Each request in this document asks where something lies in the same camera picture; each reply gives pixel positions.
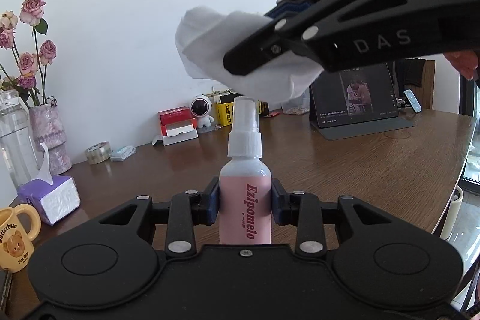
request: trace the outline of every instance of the tape roll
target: tape roll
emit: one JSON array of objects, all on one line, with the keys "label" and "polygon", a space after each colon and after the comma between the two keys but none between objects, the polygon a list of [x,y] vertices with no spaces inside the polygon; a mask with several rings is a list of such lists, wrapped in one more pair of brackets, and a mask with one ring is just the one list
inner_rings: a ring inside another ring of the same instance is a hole
[{"label": "tape roll", "polygon": [[107,160],[110,157],[111,151],[110,143],[104,141],[103,143],[98,143],[87,148],[85,150],[85,155],[89,164],[97,164]]}]

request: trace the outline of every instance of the clear water bottle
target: clear water bottle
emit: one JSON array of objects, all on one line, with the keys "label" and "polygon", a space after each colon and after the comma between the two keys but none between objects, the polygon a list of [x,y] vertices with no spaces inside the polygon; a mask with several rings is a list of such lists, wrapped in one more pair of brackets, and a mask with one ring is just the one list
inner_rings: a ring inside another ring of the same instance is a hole
[{"label": "clear water bottle", "polygon": [[0,92],[0,148],[16,188],[37,176],[28,108],[16,90]]}]

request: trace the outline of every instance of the flower vase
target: flower vase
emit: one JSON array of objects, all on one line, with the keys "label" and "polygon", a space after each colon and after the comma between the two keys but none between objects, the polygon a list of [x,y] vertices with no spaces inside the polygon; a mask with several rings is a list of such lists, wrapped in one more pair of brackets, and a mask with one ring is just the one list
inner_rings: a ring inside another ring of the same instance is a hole
[{"label": "flower vase", "polygon": [[43,151],[40,143],[49,149],[50,172],[52,175],[63,174],[71,168],[65,142],[67,136],[60,119],[57,105],[44,104],[30,109],[33,139],[38,151]]}]

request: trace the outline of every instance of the yellow mug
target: yellow mug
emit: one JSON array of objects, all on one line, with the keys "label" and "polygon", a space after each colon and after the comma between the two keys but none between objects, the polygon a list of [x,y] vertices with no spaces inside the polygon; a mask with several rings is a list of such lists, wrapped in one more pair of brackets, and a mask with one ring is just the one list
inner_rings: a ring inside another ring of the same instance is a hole
[{"label": "yellow mug", "polygon": [[[22,213],[32,221],[28,234],[18,220],[18,215]],[[31,205],[0,209],[0,267],[17,272],[27,265],[33,254],[32,241],[40,233],[41,225],[40,216]]]}]

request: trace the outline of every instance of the pink label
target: pink label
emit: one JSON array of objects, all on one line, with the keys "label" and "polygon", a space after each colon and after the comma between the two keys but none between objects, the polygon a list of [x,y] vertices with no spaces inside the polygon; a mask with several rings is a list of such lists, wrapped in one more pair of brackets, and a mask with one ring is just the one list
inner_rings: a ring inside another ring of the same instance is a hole
[{"label": "pink label", "polygon": [[220,176],[220,244],[270,244],[269,176]]}]

